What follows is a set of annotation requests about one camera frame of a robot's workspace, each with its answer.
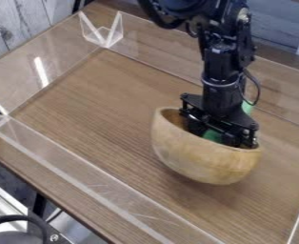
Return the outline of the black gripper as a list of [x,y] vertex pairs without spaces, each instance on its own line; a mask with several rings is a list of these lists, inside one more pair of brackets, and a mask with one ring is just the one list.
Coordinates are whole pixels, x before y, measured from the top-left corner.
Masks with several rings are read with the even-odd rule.
[[208,129],[222,134],[223,144],[235,148],[258,147],[258,121],[248,115],[242,104],[246,99],[247,79],[239,76],[228,84],[204,79],[204,93],[184,93],[180,96],[180,115],[187,120],[188,131],[199,137]]

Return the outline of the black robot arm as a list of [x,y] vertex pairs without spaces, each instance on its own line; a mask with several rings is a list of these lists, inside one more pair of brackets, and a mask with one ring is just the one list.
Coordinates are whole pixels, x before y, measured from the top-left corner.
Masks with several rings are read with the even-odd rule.
[[258,147],[259,124],[244,111],[258,103],[246,97],[255,61],[252,14],[247,0],[138,0],[156,26],[186,28],[199,40],[204,61],[202,94],[180,96],[190,132],[244,149]]

